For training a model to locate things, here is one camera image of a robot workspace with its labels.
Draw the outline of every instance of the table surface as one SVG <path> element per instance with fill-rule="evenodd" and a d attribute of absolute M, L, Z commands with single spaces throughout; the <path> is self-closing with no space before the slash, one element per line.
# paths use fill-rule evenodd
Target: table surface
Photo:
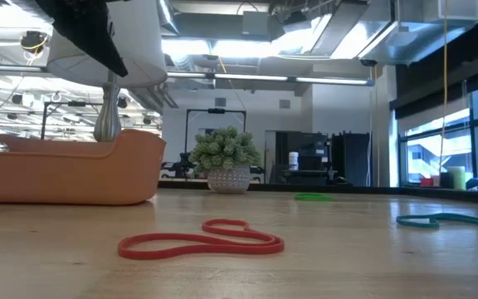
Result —
<path fill-rule="evenodd" d="M 0 298 L 476 298 L 478 227 L 399 227 L 407 213 L 463 213 L 478 204 L 394 195 L 159 190 L 128 207 L 0 204 Z M 159 261 L 119 257 L 122 238 L 200 233 L 237 218 L 285 239 L 269 256 L 193 254 Z M 141 244 L 166 248 L 183 242 Z"/>

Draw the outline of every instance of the glass window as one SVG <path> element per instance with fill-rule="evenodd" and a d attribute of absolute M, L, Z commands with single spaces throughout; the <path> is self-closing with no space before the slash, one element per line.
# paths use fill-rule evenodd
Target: glass window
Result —
<path fill-rule="evenodd" d="M 451 113 L 446 116 L 446 126 L 448 125 L 456 125 L 456 124 L 464 124 L 470 121 L 470 109 L 466 108 L 455 113 Z M 423 132 L 427 132 L 429 130 L 440 129 L 442 123 L 442 118 L 430 121 L 424 125 L 420 125 L 416 128 L 412 128 L 405 132 L 405 136 L 415 135 Z"/>
<path fill-rule="evenodd" d="M 473 178 L 471 135 L 469 130 L 446 133 L 442 151 L 441 171 L 451 166 L 464 166 L 466 181 Z M 419 183 L 422 178 L 439 175 L 441 136 L 433 135 L 407 142 L 407 180 Z"/>

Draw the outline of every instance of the white wall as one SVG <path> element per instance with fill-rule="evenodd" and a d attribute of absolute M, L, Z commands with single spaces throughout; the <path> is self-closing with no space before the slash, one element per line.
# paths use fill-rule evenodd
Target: white wall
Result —
<path fill-rule="evenodd" d="M 313 85 L 313 132 L 370 131 L 370 87 Z"/>
<path fill-rule="evenodd" d="M 301 130 L 301 98 L 293 91 L 237 91 L 246 107 L 246 131 L 254 135 L 253 141 L 261 157 L 265 151 L 265 132 L 268 130 Z M 237 95 L 231 90 L 170 91 L 170 95 L 181 107 L 163 111 L 162 138 L 167 142 L 163 161 L 175 162 L 184 149 L 186 109 L 208 109 L 215 105 L 215 97 L 227 98 L 227 110 L 244 110 Z M 280 100 L 290 100 L 290 109 L 281 110 Z M 190 113 L 188 127 L 188 151 L 195 145 L 195 135 L 200 129 L 217 129 L 236 126 L 242 131 L 241 114 L 209 115 L 202 112 Z"/>
<path fill-rule="evenodd" d="M 301 131 L 313 133 L 313 85 L 302 96 L 301 118 Z"/>

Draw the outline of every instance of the orange tray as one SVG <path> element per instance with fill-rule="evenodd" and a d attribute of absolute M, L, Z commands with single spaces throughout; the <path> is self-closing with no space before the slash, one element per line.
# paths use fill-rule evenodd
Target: orange tray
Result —
<path fill-rule="evenodd" d="M 0 203 L 123 205 L 152 198 L 165 141 L 122 130 L 115 142 L 29 140 L 1 135 Z"/>

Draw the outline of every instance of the green rubber band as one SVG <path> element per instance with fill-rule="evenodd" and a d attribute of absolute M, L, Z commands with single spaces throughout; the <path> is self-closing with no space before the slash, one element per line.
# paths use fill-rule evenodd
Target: green rubber band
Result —
<path fill-rule="evenodd" d="M 331 201 L 333 200 L 330 196 L 323 194 L 297 194 L 295 195 L 296 200 L 301 201 Z"/>
<path fill-rule="evenodd" d="M 426 219 L 427 223 L 414 222 L 413 219 Z M 397 216 L 396 222 L 414 228 L 439 228 L 440 221 L 457 221 L 478 225 L 478 218 L 457 213 L 434 213 L 429 215 L 403 215 Z"/>

